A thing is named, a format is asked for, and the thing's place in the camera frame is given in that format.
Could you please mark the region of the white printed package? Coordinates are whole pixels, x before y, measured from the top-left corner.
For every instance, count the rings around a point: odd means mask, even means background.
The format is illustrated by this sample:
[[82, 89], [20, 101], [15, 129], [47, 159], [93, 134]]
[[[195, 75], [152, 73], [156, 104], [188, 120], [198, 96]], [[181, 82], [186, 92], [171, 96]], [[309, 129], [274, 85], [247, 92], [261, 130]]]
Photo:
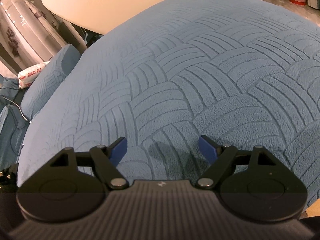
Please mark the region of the white printed package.
[[17, 76], [19, 88], [25, 89], [30, 87], [48, 63], [49, 61], [38, 63], [20, 71]]

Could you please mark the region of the blue textured fleece cover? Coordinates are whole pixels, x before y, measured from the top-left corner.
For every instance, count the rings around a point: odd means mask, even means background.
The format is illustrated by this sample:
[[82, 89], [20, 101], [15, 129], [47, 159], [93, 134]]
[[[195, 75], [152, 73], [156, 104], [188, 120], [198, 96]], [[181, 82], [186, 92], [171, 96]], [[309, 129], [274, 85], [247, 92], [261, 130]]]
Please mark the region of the blue textured fleece cover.
[[118, 170], [197, 179], [206, 135], [266, 147], [319, 198], [319, 26], [261, 0], [166, 0], [91, 45], [35, 115], [18, 183], [64, 147], [127, 139]]

